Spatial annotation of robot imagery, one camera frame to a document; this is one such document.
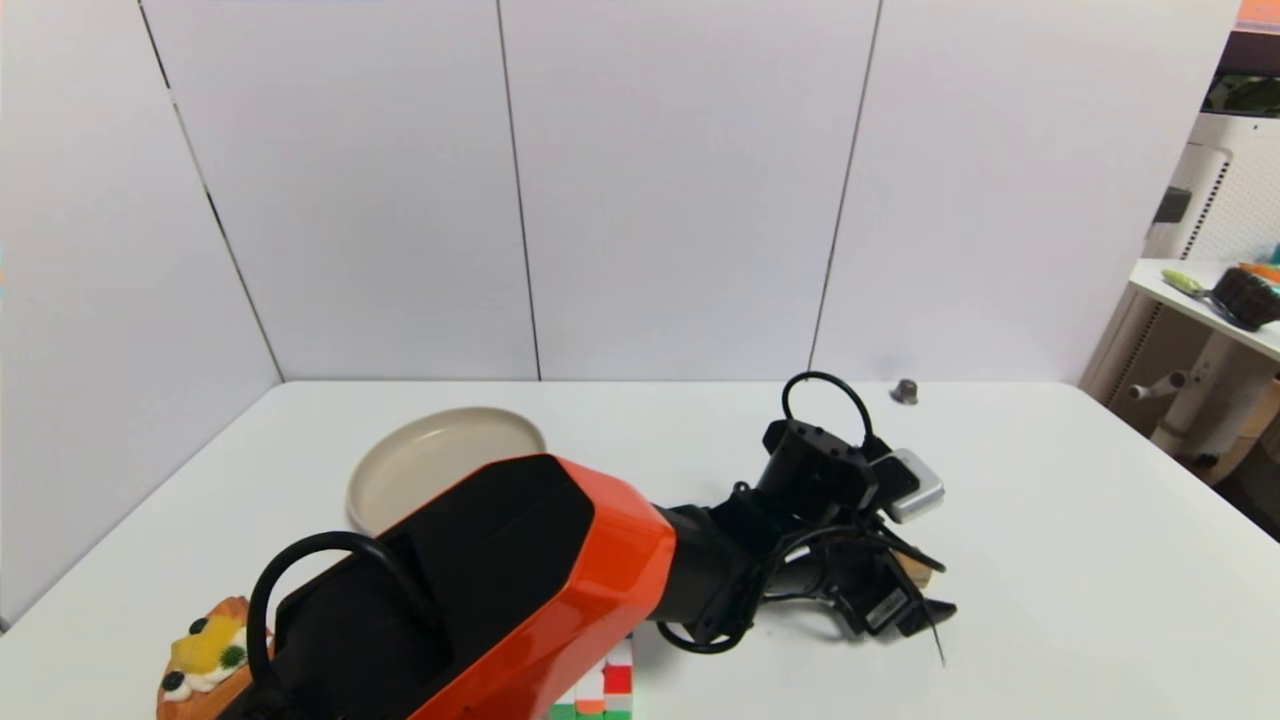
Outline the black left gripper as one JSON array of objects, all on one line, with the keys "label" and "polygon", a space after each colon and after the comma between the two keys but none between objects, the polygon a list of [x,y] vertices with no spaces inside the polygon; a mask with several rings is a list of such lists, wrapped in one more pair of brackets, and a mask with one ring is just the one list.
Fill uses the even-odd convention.
[{"label": "black left gripper", "polygon": [[827,544],[823,598],[855,634],[878,635],[896,626],[902,637],[934,632],[957,612],[941,600],[919,600],[919,591],[891,550],[845,541]]}]

